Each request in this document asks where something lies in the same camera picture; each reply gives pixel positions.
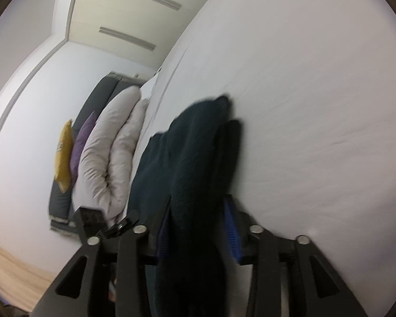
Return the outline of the white folded duvet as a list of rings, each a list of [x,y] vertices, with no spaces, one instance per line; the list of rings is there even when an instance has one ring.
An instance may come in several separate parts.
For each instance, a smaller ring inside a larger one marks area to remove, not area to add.
[[[113,225],[127,204],[133,156],[148,101],[130,86],[113,98],[99,115],[81,153],[73,188],[73,209],[94,208]]]

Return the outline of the dark green knit sweater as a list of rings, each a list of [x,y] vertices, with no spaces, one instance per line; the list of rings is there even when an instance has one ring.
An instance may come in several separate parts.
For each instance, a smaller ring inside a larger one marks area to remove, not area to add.
[[[190,105],[140,159],[128,208],[140,223],[164,212],[159,262],[146,269],[155,316],[228,314],[222,220],[242,136],[231,108],[224,95]]]

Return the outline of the purple cushion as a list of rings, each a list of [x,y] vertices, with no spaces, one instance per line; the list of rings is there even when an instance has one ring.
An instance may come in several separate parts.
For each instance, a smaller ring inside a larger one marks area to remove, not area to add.
[[[85,147],[86,141],[95,127],[97,114],[93,111],[82,124],[73,144],[73,149],[70,157],[70,175],[72,184],[75,183],[78,177],[78,167],[81,161],[81,153]]]

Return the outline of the white bed sheet mattress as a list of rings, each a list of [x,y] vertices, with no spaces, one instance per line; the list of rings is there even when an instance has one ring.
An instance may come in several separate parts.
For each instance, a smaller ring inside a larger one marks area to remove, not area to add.
[[[162,64],[137,146],[227,94],[234,196],[307,235],[369,316],[396,301],[396,14],[385,0],[208,0]]]

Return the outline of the dark grey headboard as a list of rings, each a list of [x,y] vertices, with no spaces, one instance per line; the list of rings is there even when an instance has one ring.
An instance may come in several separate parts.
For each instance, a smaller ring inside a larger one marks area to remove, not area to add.
[[[78,232],[74,221],[72,189],[78,176],[78,165],[86,140],[95,121],[106,105],[120,92],[130,86],[142,87],[146,83],[138,77],[129,77],[116,72],[104,76],[84,102],[75,122],[72,124],[73,148],[69,160],[70,187],[62,192],[54,182],[50,192],[48,215],[50,229],[65,236],[76,237]]]

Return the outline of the yellow cushion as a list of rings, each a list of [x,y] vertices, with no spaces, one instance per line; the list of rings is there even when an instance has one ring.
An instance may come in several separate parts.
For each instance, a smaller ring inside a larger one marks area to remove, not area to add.
[[[60,132],[55,152],[54,180],[62,193],[71,185],[70,157],[73,149],[72,120],[68,120]]]

